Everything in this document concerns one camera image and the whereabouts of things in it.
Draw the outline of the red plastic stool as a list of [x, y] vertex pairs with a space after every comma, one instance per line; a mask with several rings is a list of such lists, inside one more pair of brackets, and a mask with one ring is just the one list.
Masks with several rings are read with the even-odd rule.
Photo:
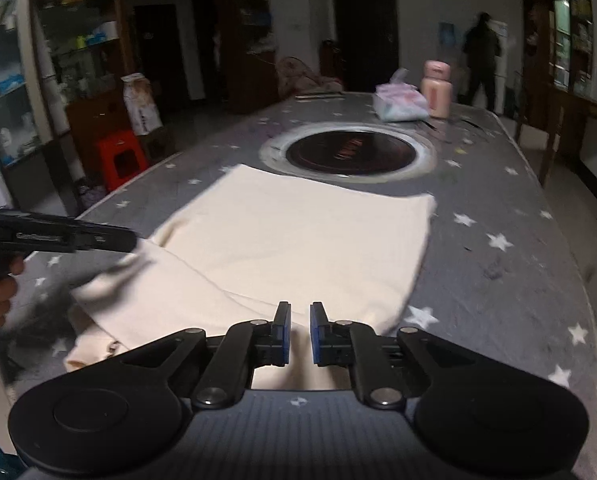
[[97, 143], [102, 179], [113, 192], [149, 168], [142, 146], [132, 130], [115, 131]]

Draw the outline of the dark wooden side table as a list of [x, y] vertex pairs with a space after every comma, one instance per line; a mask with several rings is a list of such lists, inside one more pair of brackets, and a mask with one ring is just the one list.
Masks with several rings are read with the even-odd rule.
[[567, 167], [597, 200], [597, 176], [583, 161], [583, 141], [589, 122], [597, 122], [597, 101], [576, 96], [549, 84], [547, 96], [547, 144], [537, 179], [545, 188], [555, 162]]

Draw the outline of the water dispenser with blue bottle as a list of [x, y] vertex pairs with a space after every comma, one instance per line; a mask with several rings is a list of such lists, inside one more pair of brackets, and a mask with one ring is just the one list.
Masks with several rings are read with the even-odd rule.
[[440, 22], [438, 24], [438, 45], [440, 49], [455, 49], [455, 24]]

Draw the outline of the white printed paper bag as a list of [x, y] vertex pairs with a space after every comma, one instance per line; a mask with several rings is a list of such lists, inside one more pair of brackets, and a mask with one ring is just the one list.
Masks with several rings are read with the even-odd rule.
[[124, 101], [132, 130], [136, 136], [147, 136], [161, 128], [160, 114], [153, 99], [149, 79], [141, 73], [123, 76]]

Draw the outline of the white refrigerator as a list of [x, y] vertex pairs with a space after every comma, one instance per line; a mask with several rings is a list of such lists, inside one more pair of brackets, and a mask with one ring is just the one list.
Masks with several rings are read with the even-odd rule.
[[507, 87], [507, 23], [491, 20], [490, 29], [497, 35], [500, 54], [496, 56], [496, 105], [495, 113], [502, 115], [504, 111], [505, 87]]

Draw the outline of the polka dot kids play tent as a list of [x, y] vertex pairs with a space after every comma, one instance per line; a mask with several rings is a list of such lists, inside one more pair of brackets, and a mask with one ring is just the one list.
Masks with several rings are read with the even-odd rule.
[[295, 56], [281, 58], [276, 64], [280, 98], [294, 94], [342, 92], [343, 85], [337, 78], [321, 76]]

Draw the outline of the round black induction cooktop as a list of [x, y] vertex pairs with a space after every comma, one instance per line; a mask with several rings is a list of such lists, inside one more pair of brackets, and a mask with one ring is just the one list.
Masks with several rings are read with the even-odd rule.
[[268, 139], [268, 168], [332, 183], [384, 184], [422, 177], [437, 165], [434, 144], [416, 128], [366, 122], [314, 122]]

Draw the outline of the pink wet wipes pack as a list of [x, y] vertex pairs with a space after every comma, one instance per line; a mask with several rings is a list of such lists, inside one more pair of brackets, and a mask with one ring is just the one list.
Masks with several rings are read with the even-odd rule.
[[382, 122], [416, 122], [429, 117], [427, 99], [416, 86], [407, 84], [408, 70], [400, 67], [387, 84], [379, 84], [372, 96], [373, 110]]

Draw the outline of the cream white garment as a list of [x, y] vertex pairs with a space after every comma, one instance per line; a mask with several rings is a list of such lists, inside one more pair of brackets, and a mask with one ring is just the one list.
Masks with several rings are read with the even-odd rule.
[[240, 165], [170, 216], [110, 270], [73, 292], [74, 372], [190, 327], [223, 335], [291, 307], [291, 354], [256, 370], [257, 389], [345, 389], [312, 359], [309, 308], [395, 326], [420, 270], [436, 208]]

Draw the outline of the person in dark clothes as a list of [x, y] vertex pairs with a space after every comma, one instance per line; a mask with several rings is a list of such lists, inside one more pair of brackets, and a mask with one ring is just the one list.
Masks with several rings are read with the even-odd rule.
[[497, 99], [497, 58], [501, 56], [502, 49], [498, 35], [489, 26], [490, 20], [489, 13], [478, 14], [475, 24], [465, 34], [462, 52], [469, 71], [464, 103], [472, 106], [478, 90], [483, 89], [486, 110], [493, 112]]

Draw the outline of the pink insulated bottle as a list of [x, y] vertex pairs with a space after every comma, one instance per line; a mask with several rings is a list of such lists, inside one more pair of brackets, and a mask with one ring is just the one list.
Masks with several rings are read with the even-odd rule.
[[427, 101], [428, 115], [432, 118], [447, 119], [450, 115], [452, 96], [450, 65], [440, 61], [426, 61], [421, 92]]

